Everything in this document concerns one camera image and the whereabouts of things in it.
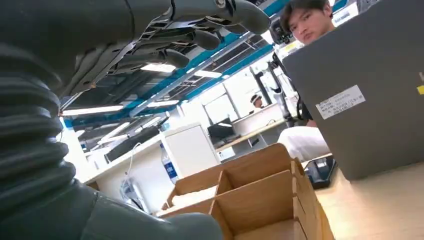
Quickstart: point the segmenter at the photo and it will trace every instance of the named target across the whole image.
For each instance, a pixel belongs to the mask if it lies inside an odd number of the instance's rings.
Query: water bottle
[[[164,145],[160,144],[160,148],[162,149],[162,164],[163,164],[163,167],[165,168],[166,172],[168,173],[168,176],[171,179],[172,183],[175,184],[178,180],[177,172],[175,171],[174,165],[172,164],[170,157],[168,156],[168,153],[164,148]]]

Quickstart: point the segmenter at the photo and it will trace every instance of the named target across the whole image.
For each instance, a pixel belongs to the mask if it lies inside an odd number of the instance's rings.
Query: laptop
[[[424,161],[423,11],[381,0],[283,60],[348,180]]]

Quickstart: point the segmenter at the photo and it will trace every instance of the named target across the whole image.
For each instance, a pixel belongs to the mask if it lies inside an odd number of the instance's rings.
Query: wooden box
[[[186,177],[177,182],[175,191],[211,185],[217,185],[213,197],[164,217],[209,214],[221,226],[225,240],[333,240],[300,162],[290,158],[281,144]]]

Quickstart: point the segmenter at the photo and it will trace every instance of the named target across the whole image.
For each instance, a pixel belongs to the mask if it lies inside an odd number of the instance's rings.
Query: label sticker
[[[315,106],[325,120],[363,102],[365,97],[358,85],[355,85]]]
[[[424,85],[417,87],[416,89],[418,89],[418,93],[420,95],[424,95]]]

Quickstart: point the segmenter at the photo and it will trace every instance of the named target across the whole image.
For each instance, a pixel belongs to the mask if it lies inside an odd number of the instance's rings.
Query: man
[[[264,108],[263,103],[262,103],[262,96],[258,95],[258,94],[254,94],[251,98],[250,98],[250,103],[253,104],[253,106],[256,109],[262,109]]]
[[[333,10],[328,0],[291,0],[283,10],[280,23],[284,31],[308,45],[335,29],[332,18]],[[301,118],[307,121],[306,126],[317,127],[306,105],[301,100],[298,105],[302,109]]]
[[[290,0],[284,7],[280,23],[283,30],[308,45],[335,29],[332,18],[333,10],[328,0]],[[330,150],[307,107],[301,100],[298,105],[301,105],[302,118],[307,120],[306,126],[284,130],[278,142],[287,148],[290,156],[301,161],[329,153]]]

